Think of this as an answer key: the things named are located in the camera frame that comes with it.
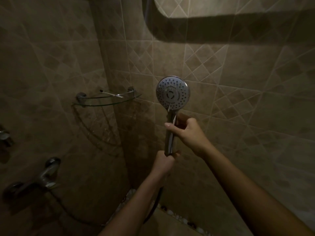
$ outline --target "glass shelf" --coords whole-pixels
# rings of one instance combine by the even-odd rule
[[[74,104],[89,107],[100,107],[124,103],[139,96],[141,96],[141,93],[131,87],[128,88],[128,92],[122,94],[111,94],[100,90],[98,94],[91,97],[87,97],[85,93],[78,93],[76,96],[77,101],[74,102]]]

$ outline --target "shower head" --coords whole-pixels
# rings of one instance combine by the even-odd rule
[[[168,76],[158,83],[156,95],[167,111],[178,111],[188,102],[190,90],[185,81],[179,77]]]
[[[179,77],[168,76],[158,83],[156,95],[160,104],[167,110],[167,122],[175,124],[177,111],[183,108],[189,100],[189,87]],[[166,131],[164,148],[166,156],[172,154],[173,139],[173,133]]]

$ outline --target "person's left hand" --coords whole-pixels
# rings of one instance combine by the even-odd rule
[[[159,179],[162,179],[172,169],[176,157],[180,155],[177,151],[170,156],[165,156],[164,151],[158,151],[153,163],[151,174]]]

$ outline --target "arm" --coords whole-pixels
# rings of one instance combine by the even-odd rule
[[[166,128],[207,163],[255,236],[314,236],[301,220],[221,154],[206,138],[196,119],[183,114],[177,118],[183,129],[170,123],[165,124]]]
[[[166,157],[164,151],[157,152],[151,173],[140,185],[132,199],[100,232],[99,236],[137,235],[148,213],[153,194],[161,187],[163,178],[173,167],[177,156],[178,153]]]

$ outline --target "person's left arm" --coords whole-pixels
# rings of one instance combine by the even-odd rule
[[[148,213],[152,196],[162,186],[163,178],[174,165],[175,153],[166,157],[164,151],[158,151],[152,170],[140,185],[131,200],[119,211],[113,220],[98,236],[134,236],[137,235]]]

